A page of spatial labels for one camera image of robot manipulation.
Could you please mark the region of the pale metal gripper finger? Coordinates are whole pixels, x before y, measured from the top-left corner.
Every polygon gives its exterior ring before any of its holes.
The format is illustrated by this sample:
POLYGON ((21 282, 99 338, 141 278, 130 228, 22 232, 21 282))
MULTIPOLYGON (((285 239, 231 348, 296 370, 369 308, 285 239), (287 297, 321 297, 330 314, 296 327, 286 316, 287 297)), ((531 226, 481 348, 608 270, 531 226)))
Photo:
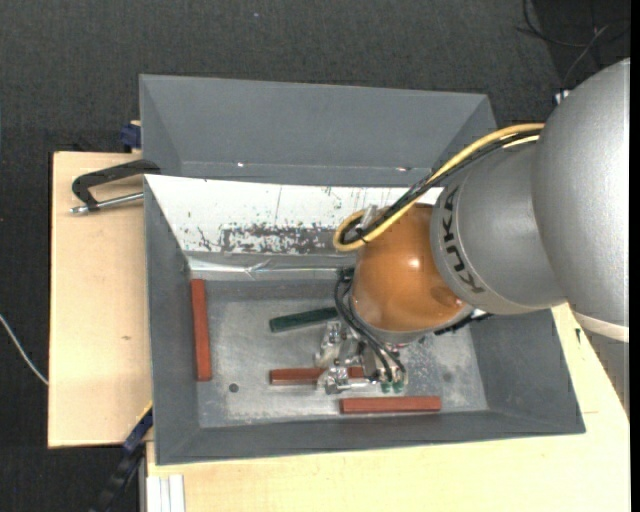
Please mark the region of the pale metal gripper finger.
POLYGON ((320 376, 320 387, 327 395, 336 395, 369 385, 360 366, 330 367, 320 376))
POLYGON ((314 354, 316 367, 344 365, 350 350, 350 335, 341 321, 329 321, 319 350, 314 354))

